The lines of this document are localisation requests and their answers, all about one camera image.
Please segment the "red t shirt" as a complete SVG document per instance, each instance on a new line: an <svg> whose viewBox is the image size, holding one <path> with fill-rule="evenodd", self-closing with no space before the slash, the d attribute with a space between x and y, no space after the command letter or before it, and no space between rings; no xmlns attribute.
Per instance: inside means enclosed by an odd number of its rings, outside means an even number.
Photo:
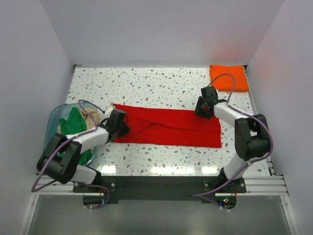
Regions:
<svg viewBox="0 0 313 235"><path fill-rule="evenodd" d="M114 104L128 116L130 131L116 143L140 143L221 148L221 125L215 117L205 119L192 110L143 108Z"/></svg>

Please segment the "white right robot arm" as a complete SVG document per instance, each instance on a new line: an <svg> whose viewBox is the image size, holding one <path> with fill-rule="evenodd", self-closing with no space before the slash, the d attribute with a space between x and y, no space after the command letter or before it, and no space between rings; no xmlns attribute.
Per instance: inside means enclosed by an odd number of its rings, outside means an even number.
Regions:
<svg viewBox="0 0 313 235"><path fill-rule="evenodd" d="M230 192L235 187L235 180L242 178L251 164L267 158L272 152L273 139L266 117L248 114L231 106L227 100L218 98L218 92L212 86L201 89L195 115L207 119L215 117L234 127L235 155L220 170L211 192Z"/></svg>

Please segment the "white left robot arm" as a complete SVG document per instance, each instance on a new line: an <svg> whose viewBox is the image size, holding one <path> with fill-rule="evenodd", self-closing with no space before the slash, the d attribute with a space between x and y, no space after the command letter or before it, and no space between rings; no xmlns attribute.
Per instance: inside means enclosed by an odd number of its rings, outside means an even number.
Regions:
<svg viewBox="0 0 313 235"><path fill-rule="evenodd" d="M126 112L113 109L105 123L73 135L55 134L48 142L36 168L39 172L31 191L37 192L55 182L84 185L90 192L103 188L101 173L89 166L80 165L80 155L122 137L130 131Z"/></svg>

